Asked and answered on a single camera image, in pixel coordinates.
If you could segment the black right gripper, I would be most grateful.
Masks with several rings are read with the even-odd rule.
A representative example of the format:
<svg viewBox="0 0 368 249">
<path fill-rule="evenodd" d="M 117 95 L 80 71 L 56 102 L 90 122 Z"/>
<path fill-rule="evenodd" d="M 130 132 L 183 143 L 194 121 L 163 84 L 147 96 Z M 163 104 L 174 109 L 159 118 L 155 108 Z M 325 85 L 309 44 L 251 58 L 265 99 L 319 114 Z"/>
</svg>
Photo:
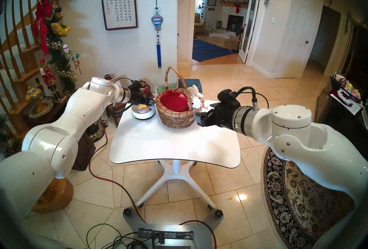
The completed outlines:
<svg viewBox="0 0 368 249">
<path fill-rule="evenodd" d="M 194 112 L 194 120 L 201 127 L 218 126 L 233 128 L 233 115 L 241 104 L 238 101 L 217 102 L 202 106 L 201 112 Z"/>
</svg>

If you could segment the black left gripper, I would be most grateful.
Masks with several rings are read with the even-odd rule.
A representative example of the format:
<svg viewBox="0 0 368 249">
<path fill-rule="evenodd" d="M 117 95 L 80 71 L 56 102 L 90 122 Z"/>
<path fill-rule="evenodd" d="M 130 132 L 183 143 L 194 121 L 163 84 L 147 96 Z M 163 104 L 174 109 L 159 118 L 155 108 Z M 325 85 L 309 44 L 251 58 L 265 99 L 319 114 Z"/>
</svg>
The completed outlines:
<svg viewBox="0 0 368 249">
<path fill-rule="evenodd" d="M 155 106 L 155 98 L 148 97 L 141 92 L 140 84 L 131 84 L 130 85 L 130 104 L 131 105 L 139 105 L 143 104 L 147 107 Z"/>
</svg>

